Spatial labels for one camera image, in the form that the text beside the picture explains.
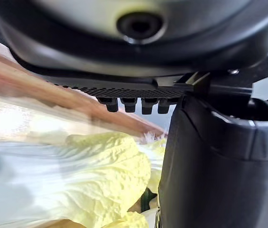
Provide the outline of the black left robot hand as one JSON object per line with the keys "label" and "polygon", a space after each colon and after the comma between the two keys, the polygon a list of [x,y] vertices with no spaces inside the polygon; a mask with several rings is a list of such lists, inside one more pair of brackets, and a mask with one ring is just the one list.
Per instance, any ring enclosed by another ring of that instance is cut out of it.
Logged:
{"label": "black left robot hand", "polygon": [[254,228],[268,192],[268,0],[0,0],[25,69],[107,107],[172,115],[158,228]]}

